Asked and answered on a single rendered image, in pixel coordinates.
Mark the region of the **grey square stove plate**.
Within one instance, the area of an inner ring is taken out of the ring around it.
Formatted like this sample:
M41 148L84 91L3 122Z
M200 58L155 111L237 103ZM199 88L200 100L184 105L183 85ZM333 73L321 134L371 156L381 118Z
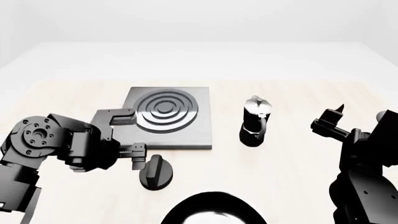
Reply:
M211 149L208 87L131 87L125 109L136 112L136 124L115 126L122 146L145 143L154 150Z

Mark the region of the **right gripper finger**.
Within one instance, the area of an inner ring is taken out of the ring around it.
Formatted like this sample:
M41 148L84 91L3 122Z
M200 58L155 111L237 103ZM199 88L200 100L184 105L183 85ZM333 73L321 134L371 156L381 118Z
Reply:
M398 131L398 113L391 110L380 111L376 115L375 131Z
M339 120L343 117L344 107L345 105L342 104L341 106L339 106L339 108L335 110L333 109L325 110L323 114L320 116L320 121L324 121L331 125L337 125Z

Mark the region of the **black stove knob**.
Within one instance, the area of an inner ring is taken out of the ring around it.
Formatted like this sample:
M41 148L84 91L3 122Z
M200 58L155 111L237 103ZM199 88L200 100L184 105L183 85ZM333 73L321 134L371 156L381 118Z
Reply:
M139 172L141 185L151 191L162 190L168 186L174 176L171 164L160 154L154 154L144 169Z

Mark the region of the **black moka pot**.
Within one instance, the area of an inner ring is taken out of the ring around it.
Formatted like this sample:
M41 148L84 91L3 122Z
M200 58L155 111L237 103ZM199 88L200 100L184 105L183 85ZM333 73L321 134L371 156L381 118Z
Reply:
M246 100L239 132L239 139L244 145L258 147L264 142L271 111L272 105L259 96L254 95Z

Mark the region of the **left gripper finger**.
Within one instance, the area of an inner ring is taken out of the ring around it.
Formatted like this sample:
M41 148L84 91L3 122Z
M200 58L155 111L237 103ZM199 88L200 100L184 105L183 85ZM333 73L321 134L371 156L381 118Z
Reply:
M136 112L134 109L98 110L91 124L101 132L101 138L111 140L113 138L112 126L129 126L136 124Z
M147 146L145 143L135 143L131 146L132 170L142 170L146 166Z

